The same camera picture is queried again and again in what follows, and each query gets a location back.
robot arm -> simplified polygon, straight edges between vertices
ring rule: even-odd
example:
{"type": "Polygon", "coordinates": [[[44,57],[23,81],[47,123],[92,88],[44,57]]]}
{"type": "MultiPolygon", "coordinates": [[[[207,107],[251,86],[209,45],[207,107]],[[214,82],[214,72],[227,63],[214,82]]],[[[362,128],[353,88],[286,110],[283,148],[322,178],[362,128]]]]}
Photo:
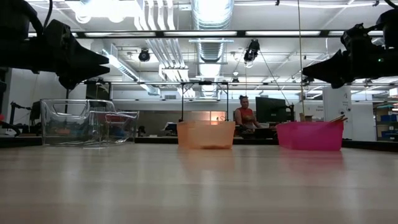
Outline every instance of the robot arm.
{"type": "Polygon", "coordinates": [[[339,88],[357,78],[377,79],[398,75],[396,66],[398,9],[396,6],[381,14],[375,26],[365,28],[363,24],[356,24],[353,28],[346,30],[340,40],[346,48],[344,52],[339,50],[332,58],[305,67],[303,75],[328,82],[332,88],[339,88]],[[384,47],[372,43],[372,39],[368,36],[368,32],[372,30],[383,30],[386,43],[384,47]]]}
{"type": "Polygon", "coordinates": [[[43,27],[34,9],[23,0],[0,1],[0,67],[55,72],[66,89],[109,72],[107,57],[82,47],[70,27],[53,20],[43,27]],[[28,39],[29,24],[37,36],[28,39]]]}

magenta bin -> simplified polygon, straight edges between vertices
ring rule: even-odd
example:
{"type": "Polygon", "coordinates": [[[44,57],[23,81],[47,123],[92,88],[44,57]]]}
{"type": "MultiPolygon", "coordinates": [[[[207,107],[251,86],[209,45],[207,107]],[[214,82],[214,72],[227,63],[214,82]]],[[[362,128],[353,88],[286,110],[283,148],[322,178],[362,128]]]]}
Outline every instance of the magenta bin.
{"type": "Polygon", "coordinates": [[[344,124],[335,122],[290,122],[276,126],[279,145],[287,149],[339,151],[344,124]]]}

camera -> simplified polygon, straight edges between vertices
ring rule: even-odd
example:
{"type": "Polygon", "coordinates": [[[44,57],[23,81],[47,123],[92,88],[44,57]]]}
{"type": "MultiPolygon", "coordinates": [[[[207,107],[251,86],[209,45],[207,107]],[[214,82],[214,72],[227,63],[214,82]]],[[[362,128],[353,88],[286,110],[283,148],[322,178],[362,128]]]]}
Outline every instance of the camera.
{"type": "Polygon", "coordinates": [[[147,62],[150,59],[149,50],[148,49],[141,49],[141,53],[138,55],[138,59],[141,62],[147,62]]]}
{"type": "Polygon", "coordinates": [[[258,40],[251,40],[249,47],[246,49],[243,60],[245,65],[252,66],[254,59],[258,56],[260,44],[258,40]]]}

table surface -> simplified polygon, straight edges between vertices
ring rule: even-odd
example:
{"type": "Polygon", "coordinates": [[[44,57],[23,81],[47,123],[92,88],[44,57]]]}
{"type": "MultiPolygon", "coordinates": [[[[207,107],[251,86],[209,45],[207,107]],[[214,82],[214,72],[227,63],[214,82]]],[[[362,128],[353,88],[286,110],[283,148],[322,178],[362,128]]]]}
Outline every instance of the table surface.
{"type": "Polygon", "coordinates": [[[1,223],[397,223],[398,154],[278,146],[0,150],[1,223]]]}

person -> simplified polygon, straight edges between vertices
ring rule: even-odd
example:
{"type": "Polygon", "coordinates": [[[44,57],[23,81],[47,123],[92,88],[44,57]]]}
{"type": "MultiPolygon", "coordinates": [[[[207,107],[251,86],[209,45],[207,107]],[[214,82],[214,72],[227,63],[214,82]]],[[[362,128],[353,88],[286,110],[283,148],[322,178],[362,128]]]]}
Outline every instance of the person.
{"type": "Polygon", "coordinates": [[[244,128],[255,129],[261,128],[260,123],[257,122],[253,115],[253,110],[249,108],[249,98],[247,96],[240,96],[241,107],[235,111],[235,122],[244,128]]]}

